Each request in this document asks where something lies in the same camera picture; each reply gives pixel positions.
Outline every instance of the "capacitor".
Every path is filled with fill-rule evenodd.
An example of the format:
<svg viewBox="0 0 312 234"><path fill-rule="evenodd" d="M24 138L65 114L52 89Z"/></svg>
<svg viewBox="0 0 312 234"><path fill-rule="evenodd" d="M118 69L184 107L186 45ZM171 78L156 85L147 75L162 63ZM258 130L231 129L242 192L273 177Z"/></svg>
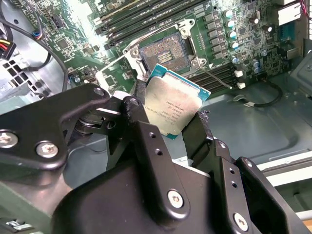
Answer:
<svg viewBox="0 0 312 234"><path fill-rule="evenodd" d="M268 55L268 52L266 50L261 51L261 56L265 57L266 55Z"/></svg>
<svg viewBox="0 0 312 234"><path fill-rule="evenodd" d="M226 11L224 11L223 12L223 15L226 17L226 18L232 18L232 16L233 16L233 11L231 11L231 10L226 10Z"/></svg>
<svg viewBox="0 0 312 234"><path fill-rule="evenodd" d="M239 44L238 44L237 41L233 41L233 42L231 43L230 47L231 47L232 49L237 49L237 48L239 47Z"/></svg>
<svg viewBox="0 0 312 234"><path fill-rule="evenodd" d="M235 22L233 20L229 20L226 22L226 26L229 28L233 28L235 26Z"/></svg>
<svg viewBox="0 0 312 234"><path fill-rule="evenodd" d="M259 61L254 59L254 60L252 61L252 66L253 66L254 68L259 67L259 66L260 66Z"/></svg>
<svg viewBox="0 0 312 234"><path fill-rule="evenodd" d="M229 38L236 39L237 33L236 33L235 31L230 31L230 32L228 33L228 37L229 37Z"/></svg>
<svg viewBox="0 0 312 234"><path fill-rule="evenodd" d="M262 30L270 33L273 30L273 28L271 26L263 25Z"/></svg>
<svg viewBox="0 0 312 234"><path fill-rule="evenodd" d="M260 73L260 68L255 68L254 70L253 70L253 72L255 72L256 74L258 74L258 73Z"/></svg>
<svg viewBox="0 0 312 234"><path fill-rule="evenodd" d="M231 57L231 61L232 61L233 64L237 64L239 62L239 59L236 58L235 56L232 56Z"/></svg>
<svg viewBox="0 0 312 234"><path fill-rule="evenodd" d="M259 19L252 17L252 18L249 18L249 22L250 23L254 23L254 24L258 24L259 23Z"/></svg>

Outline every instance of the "chip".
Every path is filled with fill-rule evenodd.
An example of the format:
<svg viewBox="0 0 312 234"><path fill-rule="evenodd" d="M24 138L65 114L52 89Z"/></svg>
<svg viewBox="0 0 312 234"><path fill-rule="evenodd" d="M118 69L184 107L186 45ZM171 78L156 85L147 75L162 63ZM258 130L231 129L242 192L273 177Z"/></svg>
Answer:
<svg viewBox="0 0 312 234"><path fill-rule="evenodd" d="M61 48L61 49L65 49L67 48L69 45L67 43L67 41L65 39L61 39L59 40L58 42L58 46Z"/></svg>
<svg viewBox="0 0 312 234"><path fill-rule="evenodd" d="M260 38L256 38L253 40L254 45L258 45L261 42Z"/></svg>
<svg viewBox="0 0 312 234"><path fill-rule="evenodd" d="M245 34L245 32L246 32L246 29L245 29L245 28L239 28L239 29L238 29L238 33L239 33L240 35Z"/></svg>
<svg viewBox="0 0 312 234"><path fill-rule="evenodd" d="M191 66L180 33L171 34L157 42L148 44L140 48L139 51L150 72L156 64L161 64L174 72Z"/></svg>

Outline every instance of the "connector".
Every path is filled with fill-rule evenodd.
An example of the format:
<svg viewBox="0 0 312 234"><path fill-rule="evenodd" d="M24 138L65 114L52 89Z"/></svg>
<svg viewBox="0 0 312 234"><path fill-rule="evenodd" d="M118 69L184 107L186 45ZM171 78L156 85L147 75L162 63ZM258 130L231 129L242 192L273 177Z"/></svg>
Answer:
<svg viewBox="0 0 312 234"><path fill-rule="evenodd" d="M3 52L2 56L1 56L2 59L9 61L14 50L15 50L15 48L16 48L16 44L11 42L11 44L8 45L8 48Z"/></svg>
<svg viewBox="0 0 312 234"><path fill-rule="evenodd" d="M271 8L268 11L270 21L278 26L297 20L301 17L300 3L285 6L283 8Z"/></svg>

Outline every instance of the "black cable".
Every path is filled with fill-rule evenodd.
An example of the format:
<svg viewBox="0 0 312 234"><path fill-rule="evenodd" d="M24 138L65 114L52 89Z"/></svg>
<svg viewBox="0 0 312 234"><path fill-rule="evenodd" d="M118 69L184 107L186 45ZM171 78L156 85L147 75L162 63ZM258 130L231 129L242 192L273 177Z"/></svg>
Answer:
<svg viewBox="0 0 312 234"><path fill-rule="evenodd" d="M51 54L48 53L48 56L46 58L46 60L44 61L44 63L38 67L25 67L22 69L22 71L25 71L25 72L37 72L39 71L41 68L45 67L49 61L51 60Z"/></svg>
<svg viewBox="0 0 312 234"><path fill-rule="evenodd" d="M267 102L267 103L263 103L263 104L255 104L255 105L253 105L254 107L261 108L261 107L272 106L272 105L276 104L278 101L280 101L282 99L282 97L283 97L283 90L278 85L270 82L269 80L265 81L265 83L267 85L269 85L270 87L276 89L278 91L278 95L277 95L277 97L273 101L270 101L270 102Z"/></svg>
<svg viewBox="0 0 312 234"><path fill-rule="evenodd" d="M36 40L31 33L28 33L24 29L17 27L16 25L14 25L14 24L12 24L12 23L10 23L10 22L6 21L5 19L2 19L2 18L0 18L0 23L3 23L4 25L10 27L11 29L14 29L14 30L18 31L19 33L23 34L24 36L34 40L36 43L41 45L45 50L47 50L51 54L51 56L58 62L58 64L60 65L60 67L64 73L62 91L66 91L68 72L67 72L67 68L66 68L65 64L63 63L63 61L46 44L44 44L42 41Z"/></svg>
<svg viewBox="0 0 312 234"><path fill-rule="evenodd" d="M4 14L3 14L3 9L2 9L2 2L3 0L0 0L0 18L4 19ZM13 33L10 27L4 25L3 26L5 29L5 34L6 34L6 38L8 41L12 42L14 37L13 37Z"/></svg>

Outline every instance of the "bolt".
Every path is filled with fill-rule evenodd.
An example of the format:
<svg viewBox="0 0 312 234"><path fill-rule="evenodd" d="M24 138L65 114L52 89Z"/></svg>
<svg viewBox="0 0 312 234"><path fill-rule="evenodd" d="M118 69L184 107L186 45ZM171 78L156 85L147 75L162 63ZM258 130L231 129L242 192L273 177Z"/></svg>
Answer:
<svg viewBox="0 0 312 234"><path fill-rule="evenodd" d="M183 198L177 191L170 190L168 192L168 199L175 208L181 208L183 206Z"/></svg>
<svg viewBox="0 0 312 234"><path fill-rule="evenodd" d="M18 143L18 137L13 133L2 132L0 133L0 148L11 148Z"/></svg>
<svg viewBox="0 0 312 234"><path fill-rule="evenodd" d="M252 164L248 159L245 159L245 162L247 163L247 165L248 165L249 167L252 167L252 166L253 166L253 164Z"/></svg>
<svg viewBox="0 0 312 234"><path fill-rule="evenodd" d="M244 219L243 216L241 216L239 213L234 213L233 215L234 221L236 225L244 232L248 230L248 224L247 221Z"/></svg>
<svg viewBox="0 0 312 234"><path fill-rule="evenodd" d="M59 149L53 143L43 142L37 146L36 152L41 157L52 158L58 154Z"/></svg>
<svg viewBox="0 0 312 234"><path fill-rule="evenodd" d="M307 69L307 71L311 72L312 71L312 65L307 65L306 69Z"/></svg>
<svg viewBox="0 0 312 234"><path fill-rule="evenodd" d="M74 81L75 83L80 83L81 79L79 77L75 77Z"/></svg>
<svg viewBox="0 0 312 234"><path fill-rule="evenodd" d="M226 145L225 145L222 141L219 141L219 144L221 145L221 147L222 147L223 149L226 148Z"/></svg>
<svg viewBox="0 0 312 234"><path fill-rule="evenodd" d="M101 88L94 88L93 91L98 95L104 96L104 92Z"/></svg>

